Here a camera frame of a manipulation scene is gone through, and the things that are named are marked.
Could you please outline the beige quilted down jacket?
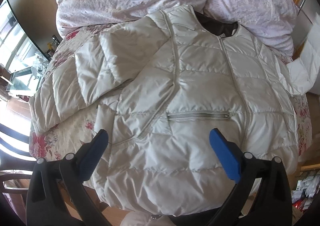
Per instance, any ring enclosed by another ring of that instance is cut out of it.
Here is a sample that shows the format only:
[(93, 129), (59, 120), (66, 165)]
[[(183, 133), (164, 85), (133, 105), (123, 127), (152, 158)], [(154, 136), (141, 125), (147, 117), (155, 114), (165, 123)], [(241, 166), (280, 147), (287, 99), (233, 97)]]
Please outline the beige quilted down jacket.
[(286, 66), (238, 25), (207, 31), (191, 6), (94, 34), (30, 99), (37, 135), (84, 116), (108, 147), (87, 185), (123, 210), (182, 216), (218, 208), (234, 183), (210, 147), (223, 136), (256, 158), (298, 162)]

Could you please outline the white garment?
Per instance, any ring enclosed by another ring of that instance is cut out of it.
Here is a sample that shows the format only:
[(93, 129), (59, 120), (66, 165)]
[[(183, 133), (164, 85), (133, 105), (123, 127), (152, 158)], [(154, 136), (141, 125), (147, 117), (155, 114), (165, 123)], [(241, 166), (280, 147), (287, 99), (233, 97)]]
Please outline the white garment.
[(319, 14), (308, 33), (300, 56), (287, 65), (290, 94), (303, 95), (315, 85), (319, 74)]

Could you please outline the cluttered wooden shelf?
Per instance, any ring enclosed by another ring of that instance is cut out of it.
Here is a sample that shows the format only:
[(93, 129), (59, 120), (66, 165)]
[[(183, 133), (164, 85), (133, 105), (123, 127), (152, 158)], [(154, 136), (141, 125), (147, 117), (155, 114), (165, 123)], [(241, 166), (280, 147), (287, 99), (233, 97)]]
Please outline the cluttered wooden shelf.
[(296, 189), (291, 191), (292, 225), (319, 225), (319, 163), (303, 164), (296, 178)]

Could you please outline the dark wooden chair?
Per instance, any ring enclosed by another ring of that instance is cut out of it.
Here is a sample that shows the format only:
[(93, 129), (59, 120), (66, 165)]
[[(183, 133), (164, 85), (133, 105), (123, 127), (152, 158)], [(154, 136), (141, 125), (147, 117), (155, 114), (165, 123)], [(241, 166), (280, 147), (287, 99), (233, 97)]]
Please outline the dark wooden chair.
[(26, 225), (27, 188), (7, 188), (10, 180), (30, 179), (35, 158), (29, 154), (29, 137), (1, 125), (1, 225)]

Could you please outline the floral bed sheet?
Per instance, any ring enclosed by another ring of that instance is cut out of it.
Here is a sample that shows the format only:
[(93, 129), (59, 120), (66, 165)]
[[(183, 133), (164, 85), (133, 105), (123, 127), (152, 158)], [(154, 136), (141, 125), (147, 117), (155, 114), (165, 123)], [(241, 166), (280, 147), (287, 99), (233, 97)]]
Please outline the floral bed sheet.
[[(61, 65), (72, 60), (78, 48), (90, 36), (108, 30), (113, 24), (92, 25), (77, 28), (69, 33), (57, 47), (53, 59), (44, 75), (47, 80), (51, 74), (57, 73)], [(306, 95), (295, 95), (290, 98), (297, 115), (298, 152), (302, 155), (312, 143), (312, 125), (308, 100)], [(94, 123), (97, 115), (97, 105), (83, 109), (74, 116), (50, 128), (42, 135), (36, 135), (31, 127), (29, 152), (35, 157), (43, 157), (49, 161), (60, 160), (66, 153), (75, 152), (95, 136)]]

